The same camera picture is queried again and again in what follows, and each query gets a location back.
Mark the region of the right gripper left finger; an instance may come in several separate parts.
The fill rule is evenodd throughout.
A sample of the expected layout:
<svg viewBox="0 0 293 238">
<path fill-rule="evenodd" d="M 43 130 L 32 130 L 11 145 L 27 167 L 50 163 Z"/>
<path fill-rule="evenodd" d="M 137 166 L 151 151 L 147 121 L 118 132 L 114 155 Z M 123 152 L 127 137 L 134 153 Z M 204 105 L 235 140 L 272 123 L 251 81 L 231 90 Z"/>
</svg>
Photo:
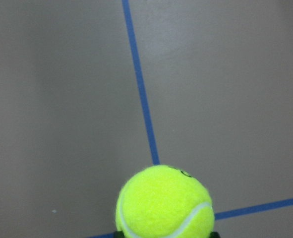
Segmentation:
<svg viewBox="0 0 293 238">
<path fill-rule="evenodd" d="M 113 238 L 125 238 L 123 231 L 115 231 L 113 233 Z"/>
</svg>

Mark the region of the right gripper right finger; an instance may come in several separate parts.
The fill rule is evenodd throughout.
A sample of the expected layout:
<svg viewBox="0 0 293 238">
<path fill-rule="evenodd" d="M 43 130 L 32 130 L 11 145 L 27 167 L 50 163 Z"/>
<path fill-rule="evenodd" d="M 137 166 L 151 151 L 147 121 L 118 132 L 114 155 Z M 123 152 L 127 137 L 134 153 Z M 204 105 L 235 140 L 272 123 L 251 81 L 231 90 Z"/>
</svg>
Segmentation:
<svg viewBox="0 0 293 238">
<path fill-rule="evenodd" d="M 209 238 L 221 238 L 218 232 L 211 232 Z"/>
</svg>

